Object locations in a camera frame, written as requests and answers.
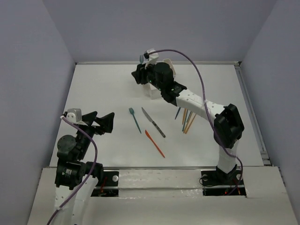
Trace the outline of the teal plastic fork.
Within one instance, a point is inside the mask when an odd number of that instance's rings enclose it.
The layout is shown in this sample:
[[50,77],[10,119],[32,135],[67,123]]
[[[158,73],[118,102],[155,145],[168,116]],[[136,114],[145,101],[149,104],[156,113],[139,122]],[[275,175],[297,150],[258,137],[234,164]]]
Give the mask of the teal plastic fork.
[[135,112],[134,112],[134,110],[133,110],[132,107],[129,108],[129,112],[130,112],[130,114],[132,115],[132,117],[133,117],[133,119],[134,119],[134,121],[135,121],[135,124],[136,124],[136,126],[137,126],[137,128],[138,128],[138,130],[139,130],[139,132],[140,132],[140,134],[141,134],[142,132],[141,132],[141,129],[140,129],[140,127],[139,127],[139,124],[138,124],[138,122],[137,122],[137,120],[136,120],[136,118],[135,118]]

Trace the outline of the metal table knife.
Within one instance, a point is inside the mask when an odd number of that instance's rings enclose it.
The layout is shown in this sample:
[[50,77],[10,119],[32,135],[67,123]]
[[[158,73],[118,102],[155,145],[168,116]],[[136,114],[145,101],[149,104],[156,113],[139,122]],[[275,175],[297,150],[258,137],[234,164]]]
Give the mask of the metal table knife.
[[152,123],[152,125],[157,129],[157,131],[162,135],[163,138],[166,138],[164,132],[160,129],[160,127],[156,124],[156,122],[150,117],[150,115],[145,111],[143,107],[141,107],[143,114],[145,117]]

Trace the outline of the orange plastic knife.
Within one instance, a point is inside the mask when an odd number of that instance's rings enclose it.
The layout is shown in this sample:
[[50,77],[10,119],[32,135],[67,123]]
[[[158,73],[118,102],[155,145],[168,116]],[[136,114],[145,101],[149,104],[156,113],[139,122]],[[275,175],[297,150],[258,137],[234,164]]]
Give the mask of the orange plastic knife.
[[155,141],[152,139],[152,137],[150,136],[149,132],[147,130],[145,130],[145,134],[146,136],[151,140],[151,142],[153,143],[153,145],[156,147],[156,149],[158,150],[158,152],[160,153],[160,155],[165,158],[165,155],[163,154],[163,152],[161,151],[161,149],[158,147],[158,145],[155,143]]

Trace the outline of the orange plastic spoon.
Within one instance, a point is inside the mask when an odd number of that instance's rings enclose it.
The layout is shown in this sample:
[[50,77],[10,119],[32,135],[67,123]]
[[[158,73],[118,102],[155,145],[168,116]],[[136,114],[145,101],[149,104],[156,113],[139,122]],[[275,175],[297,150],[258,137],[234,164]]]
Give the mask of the orange plastic spoon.
[[187,109],[184,109],[183,117],[182,117],[182,125],[184,125],[185,119],[186,119]]

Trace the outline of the orange chopstick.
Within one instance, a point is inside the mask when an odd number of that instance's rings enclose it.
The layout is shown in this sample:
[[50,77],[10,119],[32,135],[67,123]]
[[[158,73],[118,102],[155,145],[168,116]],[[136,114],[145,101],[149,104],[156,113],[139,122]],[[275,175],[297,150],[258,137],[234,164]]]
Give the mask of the orange chopstick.
[[192,113],[191,116],[188,118],[185,129],[183,131],[183,133],[187,133],[191,127],[191,125],[193,124],[194,120],[195,120],[196,114]]
[[186,129],[185,129],[185,131],[184,131],[185,134],[189,131],[190,127],[192,126],[192,124],[193,124],[193,122],[194,122],[194,120],[195,120],[196,115],[197,115],[197,114],[195,114],[195,115],[193,116],[193,118],[190,120],[190,122],[188,123],[188,125],[187,125],[187,127],[186,127]]

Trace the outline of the teal plastic spoon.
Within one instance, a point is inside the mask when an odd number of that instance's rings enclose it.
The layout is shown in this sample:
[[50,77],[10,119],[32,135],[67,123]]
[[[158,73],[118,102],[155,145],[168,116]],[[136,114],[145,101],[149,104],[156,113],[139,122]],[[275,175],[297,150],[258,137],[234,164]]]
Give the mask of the teal plastic spoon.
[[140,55],[140,57],[139,57],[139,62],[140,62],[141,64],[143,64],[143,61],[144,61],[144,56],[143,56],[143,55]]

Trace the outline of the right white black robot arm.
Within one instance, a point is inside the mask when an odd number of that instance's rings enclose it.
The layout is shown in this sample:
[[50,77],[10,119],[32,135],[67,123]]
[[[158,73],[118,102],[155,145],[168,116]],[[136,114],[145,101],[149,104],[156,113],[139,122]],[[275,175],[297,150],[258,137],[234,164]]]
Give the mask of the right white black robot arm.
[[185,108],[210,123],[214,140],[220,147],[216,179],[219,183],[228,183],[237,169],[237,143],[245,129],[238,108],[233,104],[215,104],[194,94],[174,80],[173,71],[165,62],[139,64],[131,75],[137,84],[154,86],[166,102]]

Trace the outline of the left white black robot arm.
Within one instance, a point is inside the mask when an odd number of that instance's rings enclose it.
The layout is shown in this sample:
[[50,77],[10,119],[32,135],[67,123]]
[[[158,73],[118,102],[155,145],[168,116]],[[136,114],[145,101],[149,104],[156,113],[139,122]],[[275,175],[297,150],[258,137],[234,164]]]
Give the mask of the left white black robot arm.
[[[57,142],[54,212],[49,225],[81,225],[91,194],[103,182],[103,165],[97,163],[94,135],[113,131],[113,112],[99,118],[97,112],[82,114],[81,109],[65,111],[60,119],[77,130]],[[95,146],[93,161],[83,162],[90,145]]]

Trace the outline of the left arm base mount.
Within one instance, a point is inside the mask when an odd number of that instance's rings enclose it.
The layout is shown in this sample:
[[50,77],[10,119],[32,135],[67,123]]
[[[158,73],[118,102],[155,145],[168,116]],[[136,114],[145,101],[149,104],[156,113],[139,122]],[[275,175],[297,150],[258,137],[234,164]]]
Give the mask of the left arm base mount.
[[118,197],[119,171],[104,171],[104,176],[98,182],[91,197]]

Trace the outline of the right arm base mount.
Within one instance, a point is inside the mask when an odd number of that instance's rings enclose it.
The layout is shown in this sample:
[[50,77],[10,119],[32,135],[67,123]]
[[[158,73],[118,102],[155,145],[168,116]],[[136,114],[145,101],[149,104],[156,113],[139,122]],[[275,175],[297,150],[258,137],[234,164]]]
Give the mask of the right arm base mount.
[[228,181],[220,181],[216,178],[216,171],[201,171],[199,183],[202,185],[204,196],[247,196],[244,181],[240,178],[240,170],[237,170]]

